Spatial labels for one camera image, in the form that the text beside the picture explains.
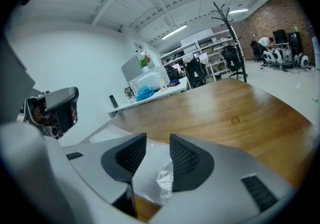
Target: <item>plastic bag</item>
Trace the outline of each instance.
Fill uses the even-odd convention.
[[[164,206],[172,196],[173,181],[169,145],[147,139],[146,154],[132,179],[134,194]]]

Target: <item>desk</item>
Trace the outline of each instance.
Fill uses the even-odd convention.
[[[294,187],[304,179],[319,137],[292,107],[234,78],[128,109],[110,123],[131,133],[147,133],[148,139],[163,143],[176,133],[242,149]],[[136,208],[139,218],[146,221],[160,207],[137,199]]]
[[[219,65],[219,64],[221,64],[221,63],[224,64],[225,69],[214,72],[213,66],[214,66],[214,65]],[[221,74],[221,73],[224,72],[224,71],[226,71],[226,73],[228,74],[228,68],[227,68],[227,64],[226,64],[225,59],[220,60],[220,61],[216,61],[216,62],[208,62],[208,64],[205,65],[205,68],[206,68],[206,72],[207,72],[208,74],[209,74],[208,68],[211,69],[211,74],[212,74],[213,80],[214,80],[215,82],[217,81],[215,74],[217,74],[217,73],[218,73],[218,74]]]
[[[174,87],[168,87],[166,90],[163,90],[163,91],[159,90],[159,91],[155,92],[151,97],[146,98],[144,100],[135,101],[133,103],[130,103],[130,102],[123,103],[120,106],[110,110],[108,113],[111,117],[113,117],[114,112],[117,112],[120,110],[125,110],[125,109],[130,109],[132,107],[138,106],[138,105],[146,103],[146,102],[160,99],[162,97],[169,96],[171,94],[176,94],[176,93],[180,93],[182,91],[186,91],[188,84],[189,84],[188,78],[187,77],[181,78],[181,79],[179,79],[179,82],[180,82],[179,85],[174,86]]]

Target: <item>bottle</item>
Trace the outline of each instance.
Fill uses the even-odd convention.
[[[164,91],[168,88],[164,78],[162,77],[162,75],[159,72],[158,72],[158,83],[159,83],[161,91]]]

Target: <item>ceiling light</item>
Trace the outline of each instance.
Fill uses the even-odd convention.
[[[232,10],[232,11],[229,11],[229,14],[242,13],[242,12],[246,12],[246,11],[248,11],[248,9]]]
[[[179,27],[178,29],[176,29],[176,30],[172,31],[171,33],[169,33],[169,34],[165,35],[164,37],[162,37],[162,40],[165,40],[166,38],[172,36],[173,34],[177,33],[180,30],[183,30],[186,27],[187,27],[187,25],[183,25],[182,27]]]

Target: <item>shelf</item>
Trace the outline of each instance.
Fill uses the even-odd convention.
[[[222,35],[222,34],[228,33],[228,32],[230,32],[229,29],[226,29],[226,30],[223,30],[223,31],[214,33],[213,35],[210,35],[210,36],[205,37],[205,38],[203,38],[203,39],[200,39],[200,40],[198,40],[197,42],[198,42],[198,43],[202,43],[202,42],[207,41],[207,40],[209,40],[209,39],[212,39],[212,38],[214,38],[214,37],[216,37],[216,36],[218,36],[218,35]]]
[[[163,66],[165,67],[165,66],[167,66],[167,65],[169,65],[169,64],[171,64],[171,63],[174,63],[174,62],[177,62],[177,61],[180,61],[182,59],[182,56],[181,57],[179,57],[179,58],[176,58],[176,59],[174,59],[174,60],[171,60],[171,61],[169,61],[168,63],[166,63],[166,64],[163,64]]]
[[[218,54],[220,54],[220,53],[221,53],[221,51],[218,51],[218,52],[215,52],[215,53],[209,54],[209,55],[208,55],[208,58],[209,58],[209,57],[212,57],[212,56],[215,56],[215,55],[218,55]]]
[[[196,53],[196,52],[200,52],[200,51],[201,51],[201,50],[199,50],[199,49],[192,50],[192,51],[190,51],[190,52],[186,53],[185,55],[187,55],[187,54],[194,54],[194,53]]]
[[[216,50],[222,49],[222,48],[224,48],[224,47],[225,47],[225,45],[223,45],[223,46],[221,46],[221,47],[218,47],[218,48],[215,48],[215,49],[213,49],[213,50],[216,51]]]
[[[184,49],[189,48],[190,46],[193,46],[193,45],[196,45],[196,44],[197,44],[196,41],[190,42],[190,43],[188,43],[188,44],[186,44],[184,46],[181,46],[181,47],[179,47],[179,48],[177,48],[177,49],[175,49],[173,51],[170,51],[168,53],[163,54],[160,59],[163,60],[163,59],[165,59],[165,58],[167,58],[167,57],[169,57],[171,55],[177,54],[177,53],[183,51]]]
[[[216,46],[216,45],[219,45],[219,44],[223,44],[223,43],[225,43],[225,42],[229,42],[229,41],[232,41],[232,40],[233,40],[232,38],[229,38],[229,39],[227,39],[227,40],[223,40],[223,41],[219,41],[219,42],[214,42],[214,43],[212,43],[212,44],[210,44],[210,45],[201,47],[200,50],[206,49],[206,48],[209,48],[209,47],[212,47],[212,46]]]

